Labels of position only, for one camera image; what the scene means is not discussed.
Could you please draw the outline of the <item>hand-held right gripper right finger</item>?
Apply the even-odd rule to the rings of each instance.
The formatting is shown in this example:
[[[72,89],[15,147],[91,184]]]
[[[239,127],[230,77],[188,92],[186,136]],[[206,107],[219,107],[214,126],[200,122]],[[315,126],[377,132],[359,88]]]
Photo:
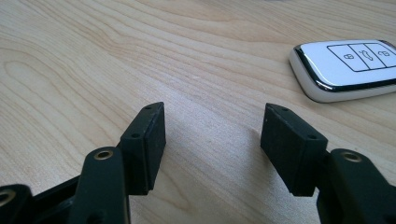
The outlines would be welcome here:
[[[294,196],[312,196],[328,139],[292,110],[265,105],[261,148]]]

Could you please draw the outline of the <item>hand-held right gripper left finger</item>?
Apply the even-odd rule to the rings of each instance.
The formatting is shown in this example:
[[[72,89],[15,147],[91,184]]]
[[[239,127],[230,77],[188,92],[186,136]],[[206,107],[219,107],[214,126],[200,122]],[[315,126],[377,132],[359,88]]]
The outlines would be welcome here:
[[[147,195],[154,189],[165,145],[164,103],[144,106],[118,143],[129,195]]]

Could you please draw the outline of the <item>white car key fob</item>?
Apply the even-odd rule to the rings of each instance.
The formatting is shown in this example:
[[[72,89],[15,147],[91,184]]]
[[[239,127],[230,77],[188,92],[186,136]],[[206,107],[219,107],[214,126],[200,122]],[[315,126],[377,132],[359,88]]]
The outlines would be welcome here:
[[[298,45],[290,65],[308,98],[332,103],[396,92],[396,47],[385,40]]]

